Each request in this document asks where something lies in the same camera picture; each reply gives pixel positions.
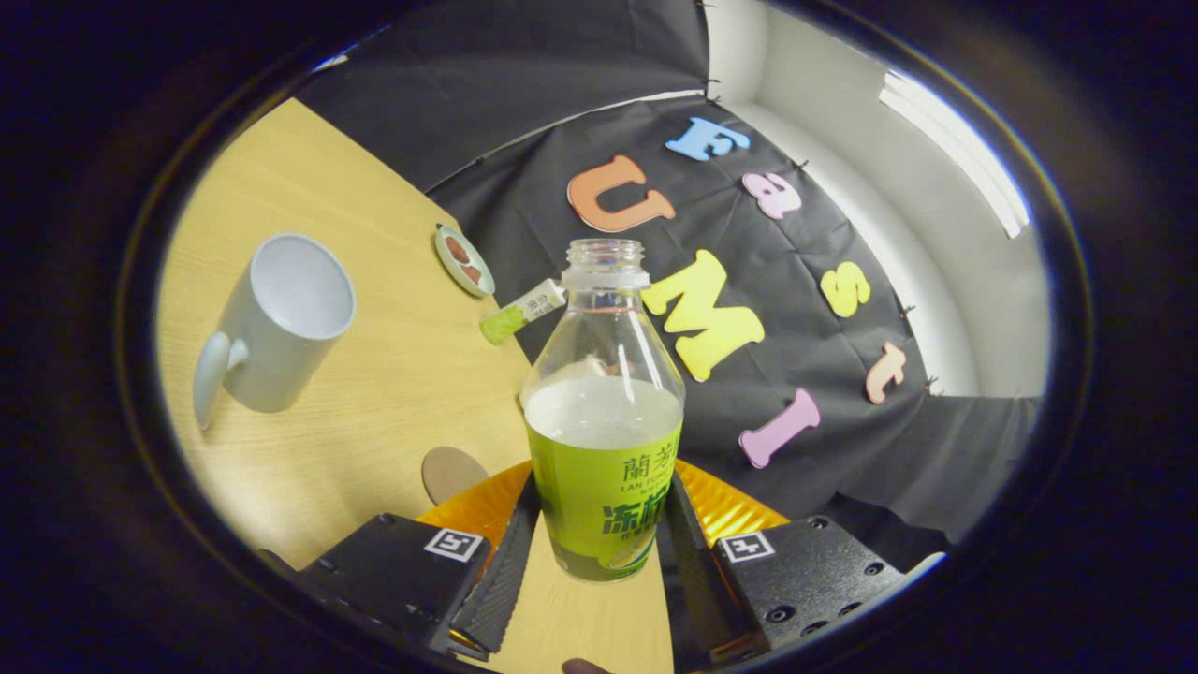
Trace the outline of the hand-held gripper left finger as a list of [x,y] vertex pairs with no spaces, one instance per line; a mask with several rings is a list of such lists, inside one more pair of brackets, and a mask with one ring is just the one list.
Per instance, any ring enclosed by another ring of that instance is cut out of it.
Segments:
[[418,518],[373,516],[297,579],[394,646],[491,656],[504,644],[539,515],[532,466],[515,464]]

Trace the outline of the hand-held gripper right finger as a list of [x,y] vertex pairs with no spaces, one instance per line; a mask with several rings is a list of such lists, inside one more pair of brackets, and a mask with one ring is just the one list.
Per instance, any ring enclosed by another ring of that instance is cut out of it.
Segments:
[[685,618],[671,630],[704,670],[805,646],[907,583],[827,515],[788,520],[697,466],[673,473],[662,524]]

